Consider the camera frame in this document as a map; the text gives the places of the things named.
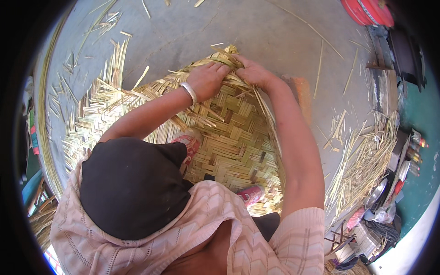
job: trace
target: red plastic container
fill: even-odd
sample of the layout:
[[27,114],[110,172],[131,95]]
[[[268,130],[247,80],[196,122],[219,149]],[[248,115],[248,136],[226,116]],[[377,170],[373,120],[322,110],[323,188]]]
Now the red plastic container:
[[359,25],[392,27],[394,20],[384,0],[341,0],[348,15]]

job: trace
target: woman's left hand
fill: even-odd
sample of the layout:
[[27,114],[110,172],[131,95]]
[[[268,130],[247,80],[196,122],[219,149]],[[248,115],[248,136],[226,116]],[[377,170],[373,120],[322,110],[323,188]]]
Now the woman's left hand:
[[209,62],[195,67],[188,76],[187,83],[193,88],[198,102],[204,102],[216,96],[223,78],[229,73],[229,66]]

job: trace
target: woven bamboo mat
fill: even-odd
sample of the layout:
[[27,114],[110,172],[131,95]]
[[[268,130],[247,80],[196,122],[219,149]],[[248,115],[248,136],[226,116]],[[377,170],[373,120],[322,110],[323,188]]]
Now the woven bamboo mat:
[[90,92],[80,101],[78,109],[72,110],[66,122],[64,152],[70,169],[125,113],[178,88],[194,67],[211,61],[222,62],[232,70],[222,82],[219,94],[172,117],[145,141],[167,143],[180,131],[198,129],[203,135],[202,145],[185,178],[197,183],[205,174],[210,174],[233,192],[261,185],[266,195],[250,206],[249,212],[261,216],[280,211],[284,173],[275,123],[258,90],[235,75],[235,70],[242,67],[231,56],[237,53],[236,47],[215,48],[217,52],[205,59],[126,91],[121,88],[120,72],[127,43],[122,47],[115,45],[114,55],[106,62],[103,74],[93,82]]

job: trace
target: woman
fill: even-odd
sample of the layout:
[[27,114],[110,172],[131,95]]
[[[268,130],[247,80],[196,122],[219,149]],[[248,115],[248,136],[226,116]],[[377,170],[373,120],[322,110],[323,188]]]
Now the woman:
[[286,171],[281,221],[249,215],[258,187],[237,195],[212,180],[182,180],[197,134],[164,145],[142,141],[194,100],[219,92],[230,68],[211,62],[194,68],[185,88],[120,118],[78,163],[51,230],[66,274],[323,273],[324,178],[315,139],[289,86],[234,57],[245,67],[237,75],[273,105]]

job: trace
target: pink shoe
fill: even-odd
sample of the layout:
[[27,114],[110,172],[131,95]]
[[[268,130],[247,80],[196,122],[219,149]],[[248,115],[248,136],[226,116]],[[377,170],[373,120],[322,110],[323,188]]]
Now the pink shoe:
[[256,185],[238,192],[237,195],[243,199],[247,207],[258,202],[265,193],[266,191],[264,190],[264,187],[262,187],[261,185]]
[[202,135],[200,134],[199,131],[190,130],[179,133],[178,136],[172,140],[171,143],[181,142],[185,144],[185,146],[187,147],[187,157],[185,158],[183,163],[187,165],[191,163],[195,153],[197,153],[198,148],[200,147],[200,143],[202,140],[201,137]]

